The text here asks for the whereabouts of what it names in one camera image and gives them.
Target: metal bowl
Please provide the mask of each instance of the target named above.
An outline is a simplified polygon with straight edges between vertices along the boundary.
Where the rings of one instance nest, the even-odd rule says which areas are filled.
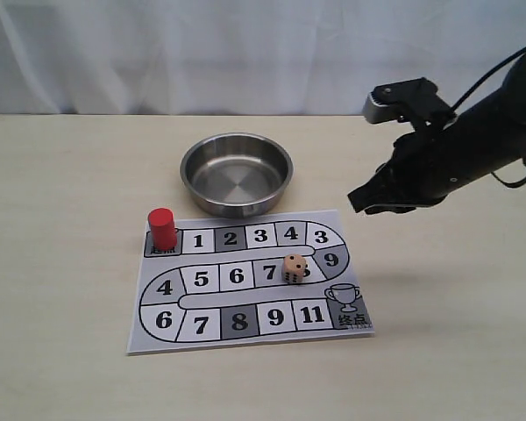
[[[279,202],[294,167],[287,152],[270,139],[225,133],[191,147],[180,172],[201,209],[218,217],[249,218]]]

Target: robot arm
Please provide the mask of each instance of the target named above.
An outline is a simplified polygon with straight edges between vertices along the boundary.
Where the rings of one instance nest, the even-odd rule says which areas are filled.
[[[526,166],[526,47],[477,86],[520,54],[501,87],[459,116],[455,110],[475,85],[453,107],[424,78],[376,87],[366,100],[365,119],[371,124],[409,122],[414,131],[401,136],[389,161],[348,195],[353,209],[372,215],[431,207],[514,161],[522,160]],[[502,183],[518,188],[526,177]]]

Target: cable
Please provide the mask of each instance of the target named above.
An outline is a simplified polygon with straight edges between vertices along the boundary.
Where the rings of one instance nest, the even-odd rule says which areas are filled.
[[[512,60],[520,57],[526,53],[526,47],[522,48],[521,50],[518,50],[516,53],[510,55],[507,59],[501,61],[499,64],[497,64],[494,68],[489,70],[487,73],[485,73],[451,108],[452,111],[456,111],[456,109],[464,103],[464,101],[479,87],[481,84],[486,81],[489,77],[494,75],[496,72],[498,72],[501,68],[509,64]]]

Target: table surface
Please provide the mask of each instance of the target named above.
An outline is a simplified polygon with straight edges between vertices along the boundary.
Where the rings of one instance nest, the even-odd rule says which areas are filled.
[[[147,212],[206,217],[179,163],[254,132],[338,209],[373,338],[127,356]],[[0,420],[526,420],[526,186],[364,216],[346,194],[409,131],[362,118],[0,116]],[[504,168],[509,180],[520,164]]]

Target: board game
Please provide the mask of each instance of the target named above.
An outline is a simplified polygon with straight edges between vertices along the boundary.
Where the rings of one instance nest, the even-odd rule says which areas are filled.
[[[145,229],[128,354],[373,334],[335,210],[176,220],[177,245]],[[308,266],[300,284],[283,258]]]

